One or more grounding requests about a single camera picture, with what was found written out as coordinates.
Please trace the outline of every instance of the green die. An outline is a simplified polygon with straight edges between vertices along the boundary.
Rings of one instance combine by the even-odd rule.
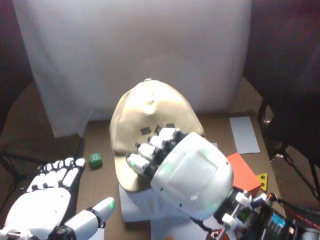
[[[93,169],[100,168],[103,165],[100,152],[91,153],[89,156],[90,156],[91,166]]]

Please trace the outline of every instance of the baseball cap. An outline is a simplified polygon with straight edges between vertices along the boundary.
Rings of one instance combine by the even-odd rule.
[[[116,176],[126,191],[139,192],[151,187],[150,179],[128,166],[126,155],[137,154],[136,143],[148,143],[157,126],[205,135],[195,112],[177,90],[150,78],[140,82],[121,97],[109,127]]]

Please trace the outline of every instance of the yellow triangular piece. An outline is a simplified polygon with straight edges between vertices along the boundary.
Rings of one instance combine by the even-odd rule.
[[[267,173],[263,173],[263,174],[257,175],[256,177],[257,177],[258,180],[261,182],[260,188],[261,188],[263,191],[266,192],[266,191],[267,191],[268,174],[267,174]]]

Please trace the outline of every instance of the red wire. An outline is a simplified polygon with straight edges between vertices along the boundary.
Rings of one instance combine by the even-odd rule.
[[[293,211],[291,211],[291,210],[289,210],[289,213],[290,213],[291,215],[293,215],[293,217],[298,218],[298,219],[304,221],[305,223],[309,224],[309,225],[312,226],[313,228],[316,228],[316,229],[320,230],[320,226],[318,226],[317,224],[311,222],[310,220],[308,220],[308,219],[300,216],[299,214],[295,214],[295,213],[294,213]]]

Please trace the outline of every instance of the white paper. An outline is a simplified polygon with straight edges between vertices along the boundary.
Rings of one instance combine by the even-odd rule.
[[[239,154],[260,153],[249,116],[231,117],[230,124],[236,150]]]
[[[247,53],[251,1],[13,0],[34,81],[56,137],[110,119],[152,78],[195,112],[226,111]]]
[[[213,217],[205,220],[204,225],[222,229]],[[151,220],[151,240],[205,240],[207,232],[187,217],[164,218]],[[236,240],[234,232],[227,232],[229,240]]]
[[[104,240],[105,238],[105,228],[98,228],[96,233],[89,238],[89,240]]]
[[[125,222],[183,216],[152,188],[141,192],[127,192],[119,185],[119,194],[121,214]]]

